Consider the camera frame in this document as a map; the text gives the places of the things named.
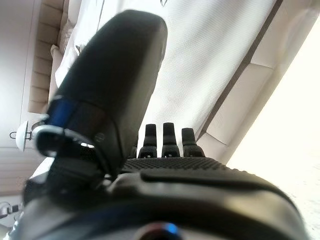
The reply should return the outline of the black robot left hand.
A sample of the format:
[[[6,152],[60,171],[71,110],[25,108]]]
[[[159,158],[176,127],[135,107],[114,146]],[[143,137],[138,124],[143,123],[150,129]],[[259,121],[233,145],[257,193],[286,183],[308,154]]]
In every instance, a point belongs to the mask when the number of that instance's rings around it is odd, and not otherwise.
[[[165,21],[126,10],[72,65],[32,133],[52,157],[26,181],[13,240],[306,240],[297,207],[268,181],[205,156],[191,128],[183,157],[165,126],[164,156],[130,156],[165,55]]]

